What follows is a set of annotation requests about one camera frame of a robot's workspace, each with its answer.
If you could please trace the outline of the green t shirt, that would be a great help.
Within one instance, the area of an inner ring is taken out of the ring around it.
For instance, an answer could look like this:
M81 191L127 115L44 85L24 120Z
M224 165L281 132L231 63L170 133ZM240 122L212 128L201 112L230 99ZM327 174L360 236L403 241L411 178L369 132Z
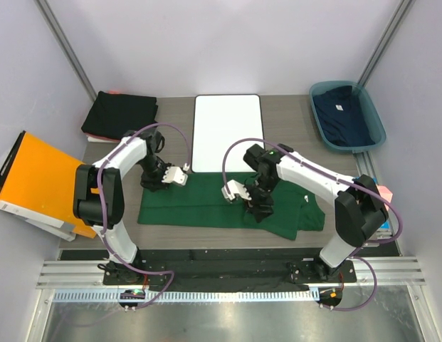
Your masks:
M288 240L299 231L320 232L325 213L315 196L289 182L279 182L272 193L273 214L258 223L241 201L228 203L221 194L220 173L195 173L183 187L144 190L137 218L139 224L222 229L263 230Z

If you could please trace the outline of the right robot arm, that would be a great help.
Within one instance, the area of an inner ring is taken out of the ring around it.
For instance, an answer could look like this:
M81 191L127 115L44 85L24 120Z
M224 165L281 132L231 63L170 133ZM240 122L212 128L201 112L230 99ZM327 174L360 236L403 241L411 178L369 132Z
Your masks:
M265 150L255 144L247 149L243 161L258 173L253 184L243 189L247 211L257 222L273 214L272 191L281 181L298 185L333 206L336 233L313 264L315 275L322 281L333 280L346 258L389 218L369 176L354 179L338 175L283 145Z

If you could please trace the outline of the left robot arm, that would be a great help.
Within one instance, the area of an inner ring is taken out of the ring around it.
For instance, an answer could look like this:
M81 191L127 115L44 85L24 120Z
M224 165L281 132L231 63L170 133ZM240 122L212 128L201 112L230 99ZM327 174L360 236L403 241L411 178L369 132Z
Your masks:
M106 271L120 271L128 284L139 283L147 272L140 250L123 222L122 180L135 165L140 165L142 188L151 192L168 189L164 176L172 165L158 156L164 145L165 139L156 128L129 131L103 159L81 165L75 171L73 214L94 229L108 250Z

